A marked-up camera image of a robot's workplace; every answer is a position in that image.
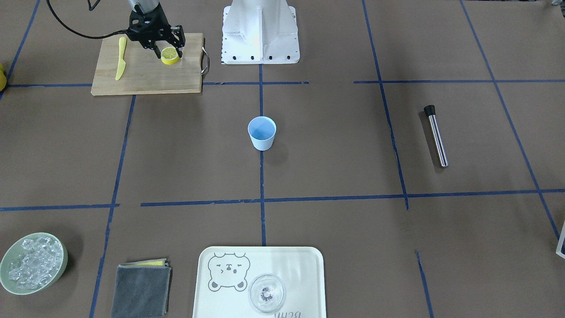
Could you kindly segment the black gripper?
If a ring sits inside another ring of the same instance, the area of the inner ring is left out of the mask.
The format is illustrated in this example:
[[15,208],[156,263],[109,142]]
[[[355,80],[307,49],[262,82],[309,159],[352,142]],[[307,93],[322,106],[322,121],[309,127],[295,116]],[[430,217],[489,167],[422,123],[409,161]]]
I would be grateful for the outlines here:
[[144,48],[153,48],[158,59],[161,58],[161,50],[157,42],[167,42],[175,47],[178,58],[182,57],[182,48],[185,46],[182,26],[170,25],[163,10],[142,14],[130,12],[127,37],[141,43]]

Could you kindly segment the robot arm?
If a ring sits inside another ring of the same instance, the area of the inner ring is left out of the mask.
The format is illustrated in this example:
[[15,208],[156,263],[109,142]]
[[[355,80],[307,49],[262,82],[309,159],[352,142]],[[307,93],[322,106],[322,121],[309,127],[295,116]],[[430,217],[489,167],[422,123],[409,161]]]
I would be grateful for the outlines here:
[[182,57],[185,35],[181,25],[171,26],[159,0],[130,0],[131,13],[127,37],[132,42],[139,42],[145,49],[153,50],[161,58],[157,42],[167,42]]

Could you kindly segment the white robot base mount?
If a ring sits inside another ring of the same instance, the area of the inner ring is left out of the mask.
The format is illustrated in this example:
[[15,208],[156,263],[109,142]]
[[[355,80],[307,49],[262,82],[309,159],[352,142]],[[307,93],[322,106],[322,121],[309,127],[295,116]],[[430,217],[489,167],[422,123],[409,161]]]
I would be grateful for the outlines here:
[[222,18],[222,64],[300,61],[296,10],[286,0],[234,0]]

